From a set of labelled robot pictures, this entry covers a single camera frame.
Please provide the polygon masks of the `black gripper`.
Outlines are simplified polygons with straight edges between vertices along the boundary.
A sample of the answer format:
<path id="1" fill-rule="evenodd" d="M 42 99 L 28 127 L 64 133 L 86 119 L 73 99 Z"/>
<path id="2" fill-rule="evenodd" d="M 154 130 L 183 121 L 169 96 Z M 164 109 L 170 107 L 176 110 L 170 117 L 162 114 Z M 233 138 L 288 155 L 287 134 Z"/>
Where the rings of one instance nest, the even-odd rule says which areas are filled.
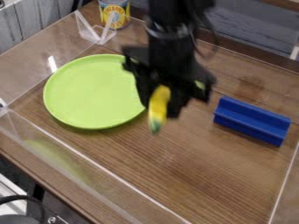
<path id="1" fill-rule="evenodd" d="M 184 38 L 149 38 L 148 46 L 124 45 L 122 68 L 134 76 L 140 102 L 148 108 L 149 98 L 158 85 L 170 90 L 166 117 L 177 118 L 191 98 L 208 102 L 216 78 L 196 60 L 193 33 Z"/>

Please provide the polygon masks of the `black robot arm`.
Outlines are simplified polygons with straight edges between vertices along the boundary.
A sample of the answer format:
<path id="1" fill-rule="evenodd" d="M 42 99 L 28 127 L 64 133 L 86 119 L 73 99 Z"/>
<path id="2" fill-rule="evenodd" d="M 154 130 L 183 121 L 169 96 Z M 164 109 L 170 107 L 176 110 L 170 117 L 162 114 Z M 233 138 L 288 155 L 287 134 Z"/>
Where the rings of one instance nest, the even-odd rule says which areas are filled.
<path id="1" fill-rule="evenodd" d="M 133 75 L 138 99 L 156 121 L 179 117 L 191 99 L 207 102 L 216 78 L 196 60 L 199 24 L 215 0 L 149 0 L 148 46 L 125 45 L 122 68 Z"/>

